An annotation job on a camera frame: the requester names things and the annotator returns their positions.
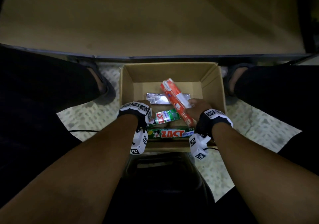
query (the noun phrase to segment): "floor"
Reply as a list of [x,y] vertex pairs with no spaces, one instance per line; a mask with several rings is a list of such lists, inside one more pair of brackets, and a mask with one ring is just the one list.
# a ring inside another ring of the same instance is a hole
[[[99,63],[101,72],[116,89],[116,99],[107,106],[98,106],[93,102],[68,108],[58,113],[59,118],[68,130],[86,129],[101,130],[116,118],[119,109],[119,77],[123,64]],[[234,128],[256,143],[278,152],[290,138],[300,131],[274,117],[238,101],[227,106],[228,116]],[[90,132],[73,133],[82,141],[93,136]],[[195,165],[211,188],[215,200],[219,200],[233,186],[218,151],[209,149],[210,155],[203,160],[196,160]]]

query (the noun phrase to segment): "black glove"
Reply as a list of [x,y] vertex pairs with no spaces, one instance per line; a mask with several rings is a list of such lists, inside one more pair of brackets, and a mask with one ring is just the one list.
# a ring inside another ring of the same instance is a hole
[[143,129],[143,132],[145,132],[146,126],[152,117],[152,108],[141,102],[129,102],[120,108],[117,117],[125,114],[133,114],[138,118],[137,133],[141,131],[141,128]]
[[208,109],[199,116],[199,121],[196,125],[196,132],[204,135],[204,137],[212,137],[212,128],[216,123],[227,123],[233,127],[233,122],[221,111]]

